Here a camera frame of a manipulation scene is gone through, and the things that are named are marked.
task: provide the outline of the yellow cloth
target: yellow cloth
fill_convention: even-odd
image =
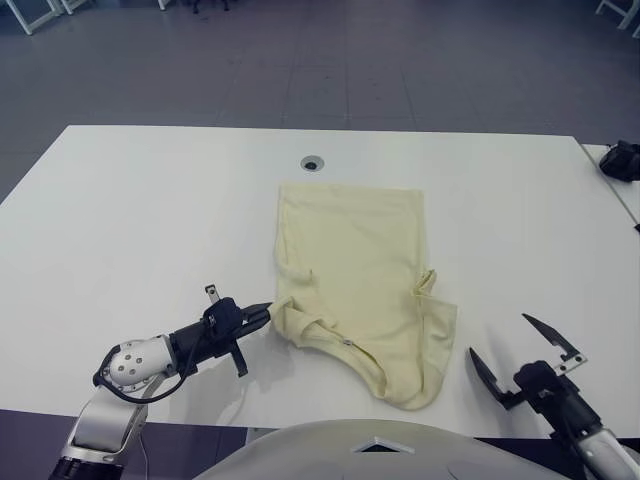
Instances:
[[[276,330],[351,366],[371,393],[413,410],[440,391],[456,307],[430,295],[419,190],[280,189]]]

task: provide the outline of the chair leg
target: chair leg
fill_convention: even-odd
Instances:
[[[636,13],[638,13],[638,10],[640,10],[640,0],[633,0],[631,8],[620,22],[620,25],[618,25],[618,28],[620,30],[624,30],[625,28],[627,28],[633,20],[633,17],[635,17]]]
[[[6,0],[6,2],[15,17],[18,19],[18,23],[20,23],[20,26],[24,30],[24,33],[26,33],[27,35],[32,35],[33,32],[31,31],[31,28],[29,28],[29,24],[20,13],[20,10],[18,10],[18,7],[16,7],[16,4],[13,3],[13,0]]]

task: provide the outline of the floor tile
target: floor tile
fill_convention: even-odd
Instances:
[[[291,77],[290,67],[240,67],[224,103],[225,113],[279,114]]]
[[[397,68],[350,68],[349,113],[353,116],[411,116],[402,72]]]
[[[484,133],[484,123],[475,115],[442,118],[440,116],[416,117],[419,132],[470,132]]]
[[[413,117],[351,117],[350,130],[415,132]]]
[[[224,112],[218,118],[216,126],[234,128],[280,128],[282,126],[282,115]]]
[[[347,113],[346,72],[337,67],[296,67],[291,77],[286,113],[344,115]]]
[[[346,115],[285,115],[282,128],[298,130],[346,130],[347,117]]]

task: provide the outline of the black object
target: black object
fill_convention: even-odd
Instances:
[[[194,15],[197,15],[198,13],[200,13],[200,10],[198,10],[198,4],[200,3],[200,0],[194,0],[193,2],[193,13]],[[228,12],[229,11],[229,0],[222,0],[222,3],[224,4],[224,11]]]
[[[120,480],[123,467],[106,463],[61,458],[49,480]]]
[[[104,371],[120,346],[113,347],[93,375],[93,384],[104,386],[118,398],[130,403],[146,405],[168,397],[178,390],[190,375],[198,371],[197,364],[209,358],[231,354],[238,376],[246,375],[247,363],[237,340],[265,326],[271,319],[267,308],[270,303],[251,305],[240,309],[232,298],[223,298],[207,308],[200,321],[176,330],[169,335],[176,356],[176,372],[180,380],[166,392],[150,398],[135,398],[118,390],[104,378]]]
[[[639,181],[640,145],[618,141],[618,144],[600,160],[600,170],[605,175],[623,182]]]
[[[584,361],[580,352],[557,330],[530,315],[523,316],[552,345],[560,346],[565,351],[565,354],[561,355],[565,363],[570,360],[578,363]],[[556,370],[542,360],[528,363],[513,376],[520,391],[503,392],[496,385],[496,378],[489,367],[472,348],[469,349],[469,354],[478,377],[491,395],[507,410],[527,401],[533,410],[544,416],[553,427],[551,438],[564,449],[573,449],[579,456],[580,451],[576,448],[577,439],[602,428],[600,417],[580,397],[578,387],[564,375],[568,370],[566,365],[561,364],[558,367],[559,373],[556,373]]]

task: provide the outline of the cream t-shirt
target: cream t-shirt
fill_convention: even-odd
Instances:
[[[276,330],[351,366],[371,393],[413,410],[440,391],[456,307],[431,296],[419,190],[280,189]]]

